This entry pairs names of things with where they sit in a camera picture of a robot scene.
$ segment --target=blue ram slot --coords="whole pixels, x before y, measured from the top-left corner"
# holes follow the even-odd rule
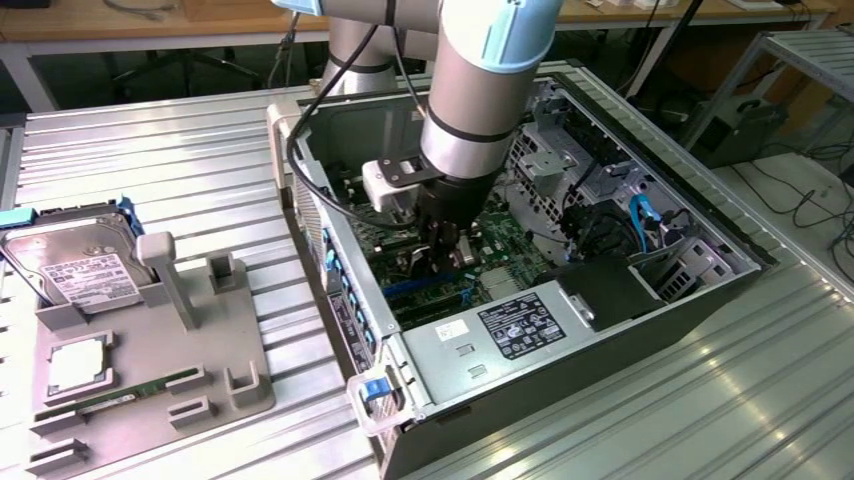
[[[422,278],[419,280],[410,280],[409,282],[395,283],[394,285],[383,288],[383,295],[386,297],[394,297],[395,295],[401,295],[402,293],[410,293],[415,290],[421,290],[425,287],[430,287],[431,285],[437,285],[439,283],[450,282],[454,280],[454,275],[450,273],[443,273],[442,275],[437,275],[435,277]]]

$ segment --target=wooden table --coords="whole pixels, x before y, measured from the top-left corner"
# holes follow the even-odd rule
[[[656,13],[650,25],[664,28],[636,78],[633,92],[646,80],[689,1],[682,0],[680,6]],[[814,28],[836,8],[825,0],[805,1],[813,11],[810,28]],[[56,103],[30,62],[34,56],[277,44],[291,18],[290,12],[283,11],[275,18],[191,22],[178,10],[155,22],[107,8],[99,0],[55,0],[48,9],[10,9],[4,13],[0,13],[0,35],[6,39],[0,43],[0,60],[34,112],[56,110]],[[641,28],[648,24],[650,13],[608,2],[594,8],[582,0],[566,0],[558,30]],[[748,12],[726,0],[706,0],[692,24],[789,21],[792,13],[785,8]],[[326,18],[305,16],[297,41],[326,41],[327,29]]]

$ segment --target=metal bracket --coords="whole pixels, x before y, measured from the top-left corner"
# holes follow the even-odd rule
[[[386,158],[377,163],[386,177],[386,183],[395,188],[409,187],[445,176],[422,156],[402,159]],[[410,166],[409,171],[403,167],[405,164]]]

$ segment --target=aluminum extrusion table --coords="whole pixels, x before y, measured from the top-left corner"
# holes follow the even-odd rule
[[[676,346],[411,477],[850,478],[854,291],[809,252],[781,244],[773,225],[583,68],[543,70],[569,75],[781,265]],[[172,230],[181,268],[215,251],[245,259],[274,372],[271,411],[83,478],[377,478],[275,203],[265,127],[275,94],[31,115],[14,132],[18,204],[68,206],[124,192],[147,229]],[[3,278],[0,476],[20,478],[32,295]]]
[[[762,53],[774,55],[849,102],[854,102],[854,34],[836,29],[764,32],[754,38],[702,114],[692,121],[682,137],[686,149],[694,147]]]

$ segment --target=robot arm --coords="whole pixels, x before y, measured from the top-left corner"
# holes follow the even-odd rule
[[[385,25],[335,86],[334,94],[397,87],[395,29],[409,29],[405,56],[430,59],[435,51],[419,161],[437,175],[421,184],[417,211],[431,257],[441,262],[458,251],[483,210],[525,110],[537,66],[551,46],[563,1],[274,2],[303,13],[333,17],[327,83],[371,25]]]

